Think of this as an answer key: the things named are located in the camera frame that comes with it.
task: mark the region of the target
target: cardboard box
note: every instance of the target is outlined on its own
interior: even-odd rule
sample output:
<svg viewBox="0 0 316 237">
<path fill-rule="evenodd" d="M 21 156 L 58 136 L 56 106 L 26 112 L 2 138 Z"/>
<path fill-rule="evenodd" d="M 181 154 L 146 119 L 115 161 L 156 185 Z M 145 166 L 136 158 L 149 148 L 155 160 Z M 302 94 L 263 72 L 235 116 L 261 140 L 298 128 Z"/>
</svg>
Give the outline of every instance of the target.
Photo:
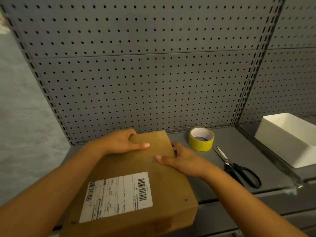
<svg viewBox="0 0 316 237">
<path fill-rule="evenodd" d="M 156 155 L 175 157 L 166 132 L 132 135 L 130 141 L 150 143 L 150 147 L 141 151 L 108 155 L 100 160 L 69 206 L 61 237 L 156 236 L 192 225 L 198 203 L 187 178 L 176 169 L 162 165 L 155 159 Z M 146 191 L 148 199 L 150 189 L 152 207 L 79 223 L 84 202 L 90 200 L 87 193 L 90 182 L 141 172 L 148 172 L 149 185 L 146 184 Z M 138 202 L 142 203 L 140 199 L 143 198 L 137 192 L 141 189 L 140 186 L 138 187 L 139 190 L 137 184 L 134 184 L 136 197 L 134 196 L 132 201 L 135 202 L 135 208 Z M 105 194 L 111 194 L 109 189 L 105 190 Z"/>
</svg>

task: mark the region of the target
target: forearm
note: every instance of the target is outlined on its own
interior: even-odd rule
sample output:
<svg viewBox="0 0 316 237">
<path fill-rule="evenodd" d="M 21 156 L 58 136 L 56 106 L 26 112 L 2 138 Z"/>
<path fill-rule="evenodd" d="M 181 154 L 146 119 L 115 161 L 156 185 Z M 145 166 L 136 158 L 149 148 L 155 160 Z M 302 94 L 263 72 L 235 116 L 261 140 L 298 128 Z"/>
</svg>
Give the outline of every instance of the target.
<svg viewBox="0 0 316 237">
<path fill-rule="evenodd" d="M 62 166 L 0 208 L 5 236 L 48 236 L 102 156 L 88 144 Z"/>
<path fill-rule="evenodd" d="M 203 180 L 247 237 L 307 237 L 220 168 L 210 164 Z"/>
</svg>

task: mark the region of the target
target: person's left hand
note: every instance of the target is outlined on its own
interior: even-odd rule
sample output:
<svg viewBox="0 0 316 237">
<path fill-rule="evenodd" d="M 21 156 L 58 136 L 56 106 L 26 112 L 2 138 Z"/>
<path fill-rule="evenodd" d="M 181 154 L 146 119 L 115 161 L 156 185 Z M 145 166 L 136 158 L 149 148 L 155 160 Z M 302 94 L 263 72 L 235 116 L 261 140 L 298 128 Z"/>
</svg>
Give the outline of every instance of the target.
<svg viewBox="0 0 316 237">
<path fill-rule="evenodd" d="M 86 145 L 102 156 L 147 149 L 150 146 L 149 143 L 134 144 L 130 142 L 128 139 L 134 134 L 137 134 L 134 129 L 117 130 L 102 138 L 89 141 Z"/>
</svg>

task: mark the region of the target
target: floor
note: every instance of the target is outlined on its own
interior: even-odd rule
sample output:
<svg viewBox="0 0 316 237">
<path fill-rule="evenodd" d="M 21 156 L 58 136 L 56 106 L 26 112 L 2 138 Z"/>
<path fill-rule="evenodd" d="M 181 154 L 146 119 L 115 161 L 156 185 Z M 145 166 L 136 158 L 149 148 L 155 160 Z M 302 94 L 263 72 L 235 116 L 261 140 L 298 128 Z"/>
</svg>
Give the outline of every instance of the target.
<svg viewBox="0 0 316 237">
<path fill-rule="evenodd" d="M 13 36 L 0 34 L 0 206 L 58 167 L 69 147 Z"/>
</svg>

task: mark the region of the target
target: scissors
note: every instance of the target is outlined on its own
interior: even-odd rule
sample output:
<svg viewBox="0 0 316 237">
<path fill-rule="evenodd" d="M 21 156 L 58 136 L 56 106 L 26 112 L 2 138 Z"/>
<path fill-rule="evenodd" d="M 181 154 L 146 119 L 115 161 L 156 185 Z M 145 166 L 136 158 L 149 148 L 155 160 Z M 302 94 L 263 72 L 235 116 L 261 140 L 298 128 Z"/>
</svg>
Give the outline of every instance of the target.
<svg viewBox="0 0 316 237">
<path fill-rule="evenodd" d="M 231 177 L 233 177 L 235 180 L 239 182 L 244 187 L 244 184 L 241 182 L 239 177 L 236 175 L 235 171 L 253 188 L 259 189 L 261 187 L 261 180 L 260 178 L 250 169 L 247 167 L 239 166 L 236 163 L 231 163 L 229 159 L 226 157 L 226 155 L 221 151 L 221 149 L 216 146 L 216 148 L 213 147 L 213 149 L 216 151 L 216 153 L 219 155 L 219 157 L 225 162 L 225 168 L 224 171 L 229 174 Z M 244 171 L 249 172 L 257 181 L 258 184 L 253 183 L 251 179 L 245 174 Z"/>
</svg>

